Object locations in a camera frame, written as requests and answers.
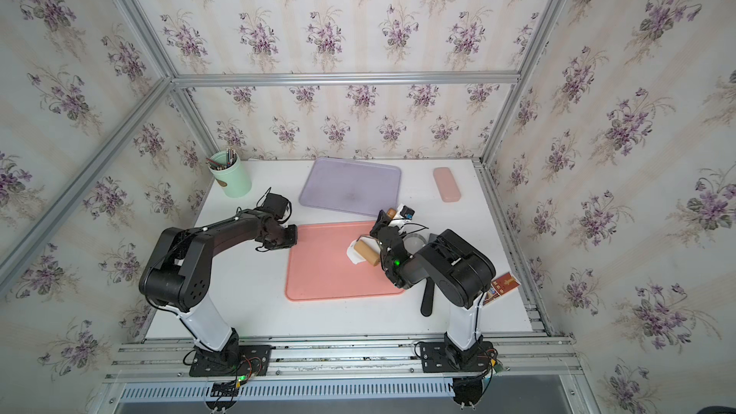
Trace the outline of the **metal ring cutter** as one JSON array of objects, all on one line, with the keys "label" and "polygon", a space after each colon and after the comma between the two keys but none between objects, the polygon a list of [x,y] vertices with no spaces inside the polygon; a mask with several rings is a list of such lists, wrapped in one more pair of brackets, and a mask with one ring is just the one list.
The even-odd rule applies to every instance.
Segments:
[{"label": "metal ring cutter", "polygon": [[419,233],[410,233],[404,236],[404,249],[413,256],[427,245],[427,239]]}]

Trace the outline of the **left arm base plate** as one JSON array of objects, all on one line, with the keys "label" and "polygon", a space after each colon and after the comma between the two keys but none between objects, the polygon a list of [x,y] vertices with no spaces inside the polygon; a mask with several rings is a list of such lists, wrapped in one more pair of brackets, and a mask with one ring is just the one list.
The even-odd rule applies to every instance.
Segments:
[{"label": "left arm base plate", "polygon": [[197,348],[194,359],[189,364],[189,376],[193,378],[214,378],[236,376],[264,376],[272,347],[268,345],[240,346],[238,350],[225,349],[221,353]]}]

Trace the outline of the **black handled metal scraper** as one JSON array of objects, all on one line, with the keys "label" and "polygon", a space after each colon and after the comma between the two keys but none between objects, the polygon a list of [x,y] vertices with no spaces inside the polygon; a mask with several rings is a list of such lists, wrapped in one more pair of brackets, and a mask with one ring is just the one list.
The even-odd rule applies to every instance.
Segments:
[{"label": "black handled metal scraper", "polygon": [[427,278],[425,278],[425,290],[423,293],[422,303],[420,307],[420,312],[423,317],[430,317],[432,315],[434,295],[435,295],[435,283],[429,276],[427,276]]}]

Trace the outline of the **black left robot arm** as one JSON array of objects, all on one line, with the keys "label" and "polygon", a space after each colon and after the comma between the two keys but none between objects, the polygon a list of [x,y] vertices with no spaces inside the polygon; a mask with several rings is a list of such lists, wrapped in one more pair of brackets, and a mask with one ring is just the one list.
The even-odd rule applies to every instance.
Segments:
[{"label": "black left robot arm", "polygon": [[261,209],[201,227],[171,227],[160,235],[139,280],[139,291],[153,308],[174,314],[195,347],[226,358],[234,354],[236,332],[214,305],[209,289],[213,262],[222,252],[255,241],[260,251],[290,249],[298,229]]}]

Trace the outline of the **pink plastic tray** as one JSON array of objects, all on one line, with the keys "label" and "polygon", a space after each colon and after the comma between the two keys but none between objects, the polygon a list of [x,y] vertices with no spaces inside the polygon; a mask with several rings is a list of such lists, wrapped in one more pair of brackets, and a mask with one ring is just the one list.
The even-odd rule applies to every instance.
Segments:
[{"label": "pink plastic tray", "polygon": [[400,295],[381,268],[355,264],[349,246],[366,235],[372,222],[334,222],[298,227],[289,251],[285,296],[292,302]]}]

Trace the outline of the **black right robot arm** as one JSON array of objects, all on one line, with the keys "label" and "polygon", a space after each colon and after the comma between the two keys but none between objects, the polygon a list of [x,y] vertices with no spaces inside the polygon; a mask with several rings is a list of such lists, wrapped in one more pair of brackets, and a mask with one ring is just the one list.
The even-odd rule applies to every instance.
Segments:
[{"label": "black right robot arm", "polygon": [[421,281],[433,281],[452,304],[445,333],[450,352],[467,356],[479,348],[482,333],[479,316],[484,296],[496,278],[496,267],[481,251],[451,229],[446,229],[411,254],[404,227],[413,215],[391,217],[379,211],[369,236],[379,245],[379,265],[398,289],[411,289]]}]

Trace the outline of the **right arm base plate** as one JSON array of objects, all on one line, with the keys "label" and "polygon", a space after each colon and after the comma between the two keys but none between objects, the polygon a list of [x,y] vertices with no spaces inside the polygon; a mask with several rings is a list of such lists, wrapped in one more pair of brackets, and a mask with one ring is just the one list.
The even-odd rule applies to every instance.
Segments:
[{"label": "right arm base plate", "polygon": [[485,373],[498,363],[498,351],[492,342],[483,339],[467,350],[450,341],[419,341],[413,351],[427,374]]}]

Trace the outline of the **white dough piece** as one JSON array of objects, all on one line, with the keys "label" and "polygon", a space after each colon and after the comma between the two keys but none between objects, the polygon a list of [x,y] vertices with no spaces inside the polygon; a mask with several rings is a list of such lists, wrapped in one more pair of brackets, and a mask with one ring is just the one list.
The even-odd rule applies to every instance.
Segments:
[{"label": "white dough piece", "polygon": [[361,263],[365,263],[366,259],[358,252],[356,251],[356,245],[358,243],[356,241],[353,241],[346,250],[346,255],[348,259],[354,264],[358,265]]}]

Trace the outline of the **wooden dough roller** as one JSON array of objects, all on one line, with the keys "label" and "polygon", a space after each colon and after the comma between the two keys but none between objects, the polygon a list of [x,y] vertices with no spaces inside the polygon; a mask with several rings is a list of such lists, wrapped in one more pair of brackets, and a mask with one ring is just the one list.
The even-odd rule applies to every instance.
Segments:
[{"label": "wooden dough roller", "polygon": [[[389,209],[387,212],[379,212],[377,224],[382,226],[384,223],[391,222],[396,214],[396,209]],[[371,266],[377,266],[381,260],[379,243],[370,235],[361,235],[356,239],[356,242],[358,243],[356,245],[356,251],[366,259],[366,263]]]}]

